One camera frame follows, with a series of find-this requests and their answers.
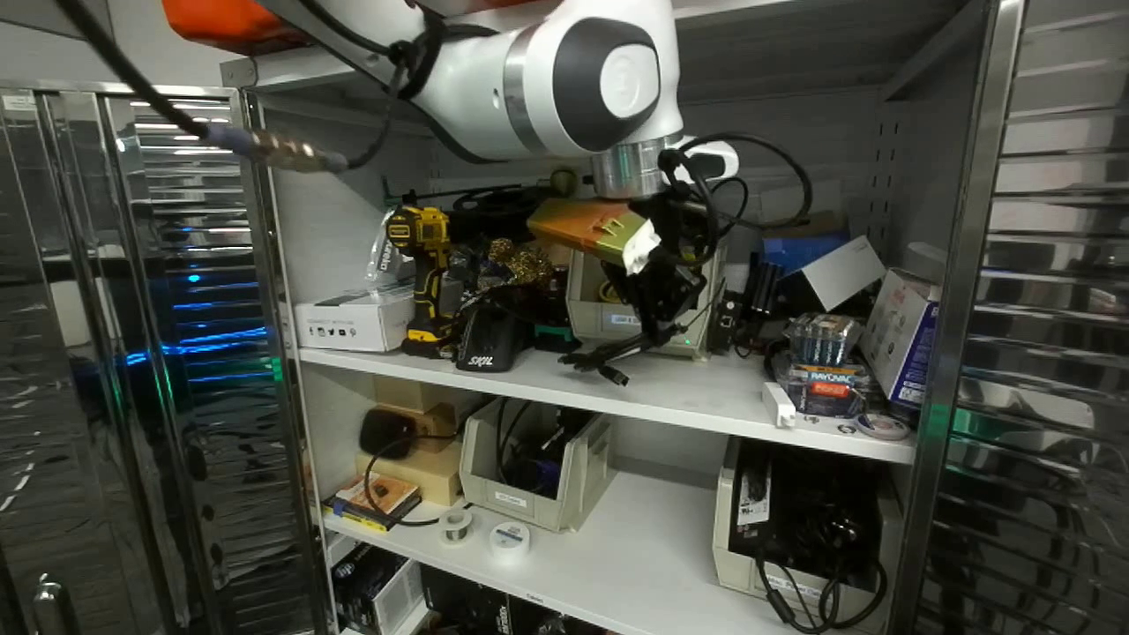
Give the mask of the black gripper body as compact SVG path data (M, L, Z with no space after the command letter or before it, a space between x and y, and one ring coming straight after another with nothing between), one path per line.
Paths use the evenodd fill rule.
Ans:
M667 344L682 333L677 318L703 304L719 224L704 202L682 190L634 202L634 212L654 224L660 245L634 275L614 270L610 287L634 312L641 336Z

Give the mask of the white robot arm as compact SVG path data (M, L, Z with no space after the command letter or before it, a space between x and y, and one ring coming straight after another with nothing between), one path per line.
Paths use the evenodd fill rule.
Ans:
M673 142L672 0L266 0L472 158L594 158Z

